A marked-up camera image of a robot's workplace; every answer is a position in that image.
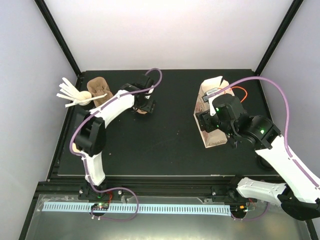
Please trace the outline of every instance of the black frame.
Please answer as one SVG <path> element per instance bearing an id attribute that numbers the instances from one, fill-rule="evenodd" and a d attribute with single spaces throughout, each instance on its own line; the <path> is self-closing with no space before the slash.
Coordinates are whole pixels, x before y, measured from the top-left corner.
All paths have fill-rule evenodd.
<path id="1" fill-rule="evenodd" d="M 46 20 L 48 26 L 50 27 L 53 35 L 55 36 L 58 44 L 60 45 L 63 53 L 65 54 L 68 62 L 70 63 L 73 71 L 77 76 L 77 81 L 75 87 L 78 88 L 83 81 L 82 72 L 79 69 L 76 60 L 74 59 L 66 41 L 64 40 L 53 16 L 50 13 L 44 0 L 34 0 L 41 11 L 44 19 Z M 290 8 L 288 9 L 286 15 L 284 16 L 277 32 L 275 33 L 270 45 L 268 46 L 263 58 L 261 59 L 257 69 L 255 70 L 255 75 L 259 76 L 263 69 L 266 67 L 269 59 L 271 58 L 273 52 L 275 51 L 278 43 L 286 32 L 288 26 L 293 20 L 295 14 L 297 13 L 299 7 L 301 6 L 303 0 L 293 0 Z M 260 91 L 263 93 L 262 86 L 260 84 Z M 31 223 L 32 215 L 36 207 L 38 198 L 40 194 L 67 194 L 67 195 L 78 195 L 80 186 L 85 182 L 82 177 L 61 177 L 58 176 L 59 168 L 59 156 L 63 150 L 66 132 L 70 126 L 70 119 L 73 114 L 73 108 L 69 108 L 62 126 L 62 130 L 58 139 L 58 144 L 54 152 L 54 156 L 51 162 L 49 173 L 47 175 L 47 181 L 39 182 L 31 201 L 29 211 L 27 213 L 20 240 L 26 238 L 29 225 Z M 188 197 L 207 197 L 211 195 L 211 187 L 214 185 L 228 184 L 232 177 L 144 177 L 143 179 L 137 179 L 134 177 L 108 177 L 107 187 L 128 187 L 136 192 L 137 195 L 152 195 L 152 196 L 188 196 Z M 268 176 L 257 176 L 253 177 L 256 180 L 266 180 L 270 182 L 283 182 L 281 177 L 268 177 Z M 312 240 L 318 240 L 318 236 L 314 227 L 312 220 L 306 221 L 308 230 Z"/>

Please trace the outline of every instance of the white wall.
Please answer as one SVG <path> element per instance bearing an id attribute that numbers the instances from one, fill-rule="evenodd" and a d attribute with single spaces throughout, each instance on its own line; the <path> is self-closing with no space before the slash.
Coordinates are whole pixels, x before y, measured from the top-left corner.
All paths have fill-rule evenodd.
<path id="1" fill-rule="evenodd" d="M 320 177 L 320 2 L 304 1 L 262 73 L 279 83 L 289 101 L 288 142 Z M 284 129 L 285 107 L 278 91 L 263 84 L 275 123 Z M 320 236 L 320 219 L 314 220 Z"/>
<path id="2" fill-rule="evenodd" d="M 46 0 L 82 71 L 253 69 L 292 0 Z"/>
<path id="3" fill-rule="evenodd" d="M 33 0 L 2 1 L 0 22 L 0 239 L 16 240 L 66 115 L 58 85 L 76 76 Z"/>

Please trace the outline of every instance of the robotic arm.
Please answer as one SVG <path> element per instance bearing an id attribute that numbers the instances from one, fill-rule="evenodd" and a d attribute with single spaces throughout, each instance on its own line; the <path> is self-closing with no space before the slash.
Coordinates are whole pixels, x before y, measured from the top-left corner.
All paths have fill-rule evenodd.
<path id="1" fill-rule="evenodd" d="M 243 198 L 279 205 L 297 220 L 320 217 L 320 179 L 291 149 L 292 157 L 288 155 L 284 137 L 275 124 L 263 116 L 249 116 L 236 96 L 206 95 L 203 100 L 210 103 L 210 110 L 196 114 L 202 131 L 221 130 L 235 148 L 243 145 L 255 151 L 286 182 L 275 184 L 240 177 L 236 192 Z"/>
<path id="2" fill-rule="evenodd" d="M 74 143 L 75 150 L 81 152 L 82 160 L 86 160 L 88 172 L 95 186 L 99 186 L 106 178 L 102 166 L 102 150 L 106 145 L 105 129 L 110 122 L 130 108 L 141 113 L 152 113 L 154 110 L 155 101 L 150 99 L 154 89 L 141 92 L 151 88 L 154 81 L 147 75 L 142 75 L 141 78 L 140 82 L 143 81 L 144 84 L 127 83 L 101 106 L 80 112 L 76 116 L 75 125 L 79 126 L 90 115 L 94 115 L 75 136 Z"/>

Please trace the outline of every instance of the black table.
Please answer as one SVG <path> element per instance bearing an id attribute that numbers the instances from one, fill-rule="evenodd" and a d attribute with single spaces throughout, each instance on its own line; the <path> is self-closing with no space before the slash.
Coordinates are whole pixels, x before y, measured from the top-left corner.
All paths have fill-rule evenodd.
<path id="1" fill-rule="evenodd" d="M 104 77 L 115 94 L 126 83 L 134 83 L 145 70 L 86 71 L 80 89 L 87 82 Z M 154 91 L 156 106 L 153 114 L 123 112 L 106 129 L 107 144 L 102 152 L 103 169 L 107 176 L 267 176 L 277 175 L 259 167 L 256 154 L 243 147 L 232 148 L 228 143 L 205 148 L 193 112 L 200 84 L 209 78 L 223 76 L 229 83 L 253 76 L 250 69 L 163 70 L 163 80 Z M 150 74 L 158 80 L 155 71 Z M 258 81 L 247 81 L 248 97 L 244 108 L 251 115 L 268 116 L 269 110 Z M 234 89 L 240 99 L 244 92 Z M 70 119 L 64 147 L 59 159 L 59 176 L 84 176 L 81 158 L 69 151 L 69 142 L 76 126 L 76 106 Z"/>

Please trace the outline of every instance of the cardboard box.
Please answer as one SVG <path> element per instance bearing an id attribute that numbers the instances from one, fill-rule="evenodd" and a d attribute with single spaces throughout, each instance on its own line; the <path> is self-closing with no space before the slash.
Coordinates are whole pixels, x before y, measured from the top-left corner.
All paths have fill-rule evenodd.
<path id="1" fill-rule="evenodd" d="M 204 146 L 206 148 L 210 148 L 210 147 L 214 147 L 214 146 L 218 146 L 218 145 L 222 145 L 222 144 L 227 143 L 226 134 L 224 132 L 220 131 L 219 129 L 214 130 L 209 133 L 206 131 L 201 131 L 198 120 L 196 118 L 196 113 L 201 113 L 201 112 L 204 112 L 204 111 L 210 109 L 209 103 L 204 102 L 202 99 L 202 97 L 205 95 L 205 93 L 211 89 L 214 89 L 214 88 L 223 89 L 229 85 L 229 83 L 226 80 L 222 81 L 222 79 L 223 79 L 222 76 L 217 76 L 214 78 L 204 80 L 200 85 L 199 93 L 198 93 L 196 103 L 195 103 L 193 116 L 194 116 L 195 122 L 198 126 L 198 129 L 199 129 L 200 135 L 202 137 Z M 234 96 L 234 93 L 230 88 L 227 89 L 225 92 L 218 94 L 218 96 L 221 94 L 231 94 Z"/>

